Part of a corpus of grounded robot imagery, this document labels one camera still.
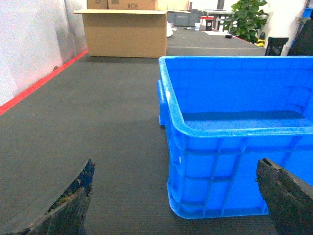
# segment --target table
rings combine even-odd
[[[230,27],[228,29],[228,33],[230,33],[233,21],[229,17],[234,14],[233,11],[231,10],[204,10],[204,13],[207,16],[214,16],[213,24],[216,30],[220,30],[221,21],[230,21]]]
[[[183,28],[168,39],[168,55],[264,53]],[[184,220],[172,213],[158,79],[157,59],[86,55],[0,116],[0,228],[24,210],[32,216],[21,217],[20,227],[40,217],[91,158],[89,235],[275,234],[268,216]]]

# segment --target green leaves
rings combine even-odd
[[[268,13],[260,10],[260,6],[266,4],[266,0],[239,0],[233,4],[231,7],[235,13],[232,15],[232,20],[237,23],[231,28],[232,34],[248,42],[257,42],[258,30],[267,22],[263,16],[268,16]]]

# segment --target red object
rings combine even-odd
[[[83,51],[82,53],[80,53],[79,55],[75,56],[73,59],[69,60],[68,62],[66,62],[65,64],[63,64],[62,66],[60,66],[58,69],[56,69],[55,71],[53,71],[52,73],[48,74],[46,77],[38,80],[37,82],[35,82],[33,85],[31,85],[29,88],[27,88],[25,91],[21,92],[20,94],[18,94],[16,97],[14,97],[13,99],[9,100],[8,102],[6,102],[5,104],[3,104],[2,106],[0,106],[0,115],[4,114],[6,111],[8,111],[9,109],[11,109],[13,106],[15,106],[16,104],[18,104],[19,102],[21,102],[23,99],[25,99],[26,97],[28,97],[30,94],[32,94],[35,90],[37,90],[39,87],[43,86],[45,83],[47,83],[48,81],[50,81],[52,78],[54,78],[56,75],[58,75],[60,72],[62,72],[63,70],[65,70],[67,67],[69,67],[70,65],[72,65],[73,63],[75,63],[77,60],[79,60],[80,58],[82,58],[84,55],[86,55],[88,53],[88,50]]]
[[[201,20],[214,20],[214,16],[201,16]]]

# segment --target crate rim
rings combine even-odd
[[[179,132],[189,137],[195,138],[237,138],[237,137],[261,137],[261,136],[302,136],[312,135],[313,127],[271,127],[271,128],[248,128],[248,129],[225,129],[225,130],[199,130],[193,129],[187,126],[184,122],[182,113],[179,108],[179,103],[176,96],[170,95],[175,94],[172,86],[170,76],[166,66],[166,60],[177,59],[177,58],[211,58],[211,59],[229,59],[236,58],[240,60],[244,59],[294,59],[294,58],[305,58],[312,60],[313,56],[162,56],[159,58],[159,67],[162,88],[166,97],[167,105],[169,106],[169,116],[172,120],[173,126]]]

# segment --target blue plastic crate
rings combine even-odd
[[[270,158],[313,185],[313,57],[159,59],[169,203],[187,219],[268,214]]]
[[[305,8],[302,17],[309,18],[311,17],[313,8]]]

